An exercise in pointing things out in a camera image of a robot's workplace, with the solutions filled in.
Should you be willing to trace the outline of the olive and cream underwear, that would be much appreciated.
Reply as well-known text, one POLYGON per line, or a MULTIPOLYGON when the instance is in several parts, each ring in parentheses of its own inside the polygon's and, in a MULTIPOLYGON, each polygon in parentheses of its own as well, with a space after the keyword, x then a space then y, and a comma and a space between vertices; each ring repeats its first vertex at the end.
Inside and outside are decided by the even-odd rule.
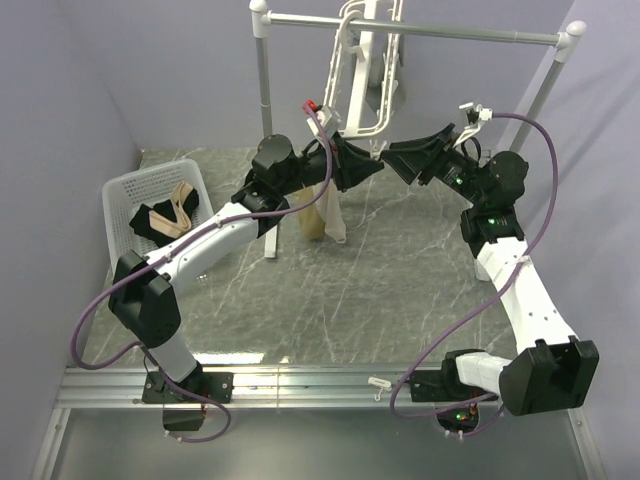
POLYGON ((338 244, 346 242, 346 225, 340 209, 338 189, 333 181, 315 203, 296 215, 301 235, 306 240, 329 237, 338 244))

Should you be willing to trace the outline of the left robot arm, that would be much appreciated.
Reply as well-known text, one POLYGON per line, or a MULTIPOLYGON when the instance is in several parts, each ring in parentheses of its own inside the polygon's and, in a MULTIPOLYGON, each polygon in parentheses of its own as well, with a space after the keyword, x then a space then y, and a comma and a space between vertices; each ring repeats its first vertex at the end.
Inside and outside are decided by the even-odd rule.
POLYGON ((328 146, 312 141, 301 153, 286 136, 268 136, 259 143, 242 188, 214 216, 145 257, 134 252, 120 257, 108 308, 165 373, 166 390, 176 400, 208 393, 202 366, 179 333, 178 293, 224 256, 277 226, 289 208, 287 195, 326 179, 348 190, 383 167, 338 134, 328 146))

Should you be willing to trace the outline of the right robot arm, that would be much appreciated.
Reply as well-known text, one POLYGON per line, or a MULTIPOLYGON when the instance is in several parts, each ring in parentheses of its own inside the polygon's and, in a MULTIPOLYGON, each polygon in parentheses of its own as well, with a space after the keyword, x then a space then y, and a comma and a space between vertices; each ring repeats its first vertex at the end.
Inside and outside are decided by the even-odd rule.
POLYGON ((449 352, 439 372, 411 373, 415 401, 464 401, 489 394, 523 416, 579 408, 591 386, 599 352, 565 322, 531 260, 531 243, 515 203, 525 193, 528 163, 507 150, 480 164, 452 125, 429 137, 396 142, 382 159, 406 182, 437 179, 471 206, 461 214, 463 240, 476 275, 490 282, 515 336, 517 355, 504 359, 478 349, 449 352))

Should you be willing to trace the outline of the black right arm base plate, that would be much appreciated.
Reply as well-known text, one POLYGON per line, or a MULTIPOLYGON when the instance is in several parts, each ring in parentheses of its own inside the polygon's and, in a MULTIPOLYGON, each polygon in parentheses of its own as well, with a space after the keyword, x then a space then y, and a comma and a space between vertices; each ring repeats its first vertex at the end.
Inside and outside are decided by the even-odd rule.
POLYGON ((406 383, 413 403, 439 403, 452 399, 440 370, 416 370, 406 383))

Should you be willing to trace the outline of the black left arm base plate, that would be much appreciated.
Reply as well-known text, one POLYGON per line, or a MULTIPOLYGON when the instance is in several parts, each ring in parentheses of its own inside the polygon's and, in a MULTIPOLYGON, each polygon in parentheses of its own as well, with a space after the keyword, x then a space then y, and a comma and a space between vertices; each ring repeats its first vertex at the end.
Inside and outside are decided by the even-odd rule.
MULTIPOLYGON (((231 372, 204 372, 203 380, 195 393, 206 396, 221 404, 231 402, 234 374, 231 372)), ((158 371, 150 372, 145 380, 141 397, 144 404, 177 404, 195 403, 196 400, 188 395, 176 392, 165 381, 158 371)))

